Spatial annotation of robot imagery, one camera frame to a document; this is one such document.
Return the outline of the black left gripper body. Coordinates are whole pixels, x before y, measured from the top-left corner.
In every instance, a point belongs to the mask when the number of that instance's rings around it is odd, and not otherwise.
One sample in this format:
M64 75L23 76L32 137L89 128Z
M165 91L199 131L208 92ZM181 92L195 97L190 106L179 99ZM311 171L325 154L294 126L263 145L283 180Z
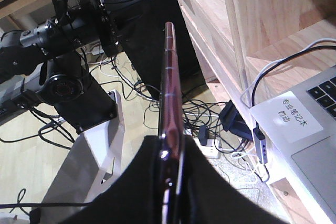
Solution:
M68 0L52 0L56 18L52 23L55 33L61 33L69 40L69 46L88 44L100 40L107 56L118 53L115 22L111 17L117 11L126 9L144 0L80 0L79 5L68 8Z

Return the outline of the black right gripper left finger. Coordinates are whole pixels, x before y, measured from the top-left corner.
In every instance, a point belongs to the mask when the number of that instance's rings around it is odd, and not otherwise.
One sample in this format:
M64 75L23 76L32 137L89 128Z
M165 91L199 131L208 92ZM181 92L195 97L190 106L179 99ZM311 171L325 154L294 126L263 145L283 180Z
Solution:
M145 136L122 175L93 202L61 223L168 223L167 206L154 197L156 136Z

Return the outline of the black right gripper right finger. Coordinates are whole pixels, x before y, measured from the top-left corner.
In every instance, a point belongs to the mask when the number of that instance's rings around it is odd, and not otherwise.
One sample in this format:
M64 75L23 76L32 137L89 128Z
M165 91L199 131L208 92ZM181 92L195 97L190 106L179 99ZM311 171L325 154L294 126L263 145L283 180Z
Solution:
M180 223L284 223L239 193L185 136Z

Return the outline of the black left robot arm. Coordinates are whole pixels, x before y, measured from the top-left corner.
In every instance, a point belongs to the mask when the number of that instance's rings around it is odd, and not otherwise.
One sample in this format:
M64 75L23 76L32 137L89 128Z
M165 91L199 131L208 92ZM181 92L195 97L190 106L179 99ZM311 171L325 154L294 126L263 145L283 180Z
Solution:
M145 0L52 0L55 17L1 37L1 123L41 103L53 106L77 133L118 115L116 101L91 75L80 47L99 41L118 53L112 14Z

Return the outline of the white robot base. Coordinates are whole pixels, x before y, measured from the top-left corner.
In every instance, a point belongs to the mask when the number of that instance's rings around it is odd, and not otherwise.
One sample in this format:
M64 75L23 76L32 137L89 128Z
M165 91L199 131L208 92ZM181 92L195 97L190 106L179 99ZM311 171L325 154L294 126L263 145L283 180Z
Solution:
M42 207L40 223L59 223L80 211L76 203L89 203L121 175L125 133L122 99L117 90L110 97L117 117L81 133L43 198L44 203L70 203L69 207Z

